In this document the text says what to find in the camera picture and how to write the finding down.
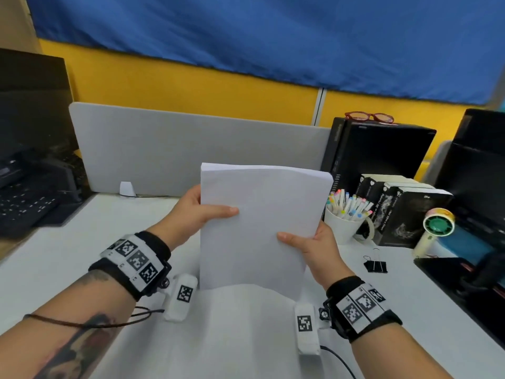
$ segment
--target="blue curtain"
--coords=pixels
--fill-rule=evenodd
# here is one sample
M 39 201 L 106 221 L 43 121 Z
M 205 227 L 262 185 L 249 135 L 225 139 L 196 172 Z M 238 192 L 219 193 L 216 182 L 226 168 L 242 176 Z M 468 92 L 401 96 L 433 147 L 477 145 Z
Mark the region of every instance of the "blue curtain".
M 27 0 L 37 35 L 300 85 L 485 104 L 505 0 Z

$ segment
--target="forearm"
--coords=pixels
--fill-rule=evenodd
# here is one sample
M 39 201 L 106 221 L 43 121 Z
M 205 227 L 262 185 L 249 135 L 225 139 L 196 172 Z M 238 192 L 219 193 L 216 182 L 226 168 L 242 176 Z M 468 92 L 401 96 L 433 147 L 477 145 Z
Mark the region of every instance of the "forearm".
M 135 300 L 107 274 L 93 270 L 34 313 L 74 323 L 126 322 Z M 25 319 L 0 336 L 0 371 L 5 377 L 86 378 L 120 328 L 77 329 Z
M 451 379 L 400 325 L 372 330 L 351 344 L 366 379 Z

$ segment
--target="mug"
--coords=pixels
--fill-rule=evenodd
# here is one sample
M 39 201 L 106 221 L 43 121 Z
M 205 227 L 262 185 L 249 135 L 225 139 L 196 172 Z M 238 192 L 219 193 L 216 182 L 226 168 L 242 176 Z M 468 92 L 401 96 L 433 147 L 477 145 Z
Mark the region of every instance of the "mug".
M 363 222 L 367 222 L 370 228 L 370 234 L 366 240 L 370 240 L 374 236 L 374 225 L 370 218 L 365 217 L 360 221 L 349 221 L 346 219 L 339 218 L 333 214 L 328 208 L 325 209 L 324 222 L 331 227 L 337 245 L 346 245 L 350 242 L 351 238 L 356 231 L 361 227 Z

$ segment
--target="gray divider panel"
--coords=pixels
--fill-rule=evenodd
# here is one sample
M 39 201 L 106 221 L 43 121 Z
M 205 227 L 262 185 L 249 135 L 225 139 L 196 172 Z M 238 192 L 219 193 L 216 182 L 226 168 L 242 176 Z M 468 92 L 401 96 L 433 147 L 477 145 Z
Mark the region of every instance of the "gray divider panel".
M 70 115 L 93 191 L 181 196 L 202 162 L 319 170 L 329 128 L 73 102 Z

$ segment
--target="white desk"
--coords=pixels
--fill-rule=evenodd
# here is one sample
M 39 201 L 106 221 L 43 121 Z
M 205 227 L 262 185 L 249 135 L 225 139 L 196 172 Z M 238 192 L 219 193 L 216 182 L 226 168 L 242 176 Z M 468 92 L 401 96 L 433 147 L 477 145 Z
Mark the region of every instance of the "white desk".
M 63 228 L 39 229 L 0 264 L 0 332 L 84 274 L 119 236 L 145 229 L 176 201 L 97 195 Z M 372 274 L 363 266 L 363 255 L 371 256 L 372 248 L 353 242 L 341 248 L 344 260 L 389 300 L 406 329 L 450 374 L 457 379 L 505 377 L 505 351 L 414 266 L 409 250 L 382 248 L 389 273 Z M 198 275 L 198 256 L 196 235 L 174 252 L 171 275 Z M 154 315 L 125 328 L 92 377 L 350 377 L 324 351 L 322 363 L 318 358 L 299 361 L 293 302 L 279 294 L 233 286 L 199 292 L 196 299 L 184 323 L 164 322 Z M 307 269 L 300 301 L 319 307 L 324 299 Z M 142 304 L 158 308 L 161 300 L 155 294 Z M 249 340 L 243 335 L 250 335 Z M 333 330 L 320 331 L 320 337 L 362 377 L 347 341 Z

